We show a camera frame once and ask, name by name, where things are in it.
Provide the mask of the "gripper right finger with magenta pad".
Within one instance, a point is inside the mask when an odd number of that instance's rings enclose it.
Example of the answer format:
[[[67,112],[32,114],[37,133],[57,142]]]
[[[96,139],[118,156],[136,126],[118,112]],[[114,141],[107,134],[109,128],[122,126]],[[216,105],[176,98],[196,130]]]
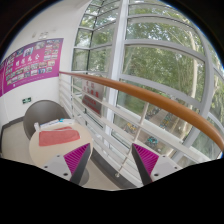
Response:
[[[157,155],[135,143],[132,144],[132,156],[143,185],[148,185],[181,170],[181,167],[166,155]]]

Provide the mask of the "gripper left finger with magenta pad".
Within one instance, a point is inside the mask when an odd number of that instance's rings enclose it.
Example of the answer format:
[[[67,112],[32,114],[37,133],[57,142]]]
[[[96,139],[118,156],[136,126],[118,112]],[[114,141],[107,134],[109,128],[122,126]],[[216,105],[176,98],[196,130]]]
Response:
[[[54,156],[43,166],[43,169],[79,185],[90,155],[90,144],[87,143],[65,155]]]

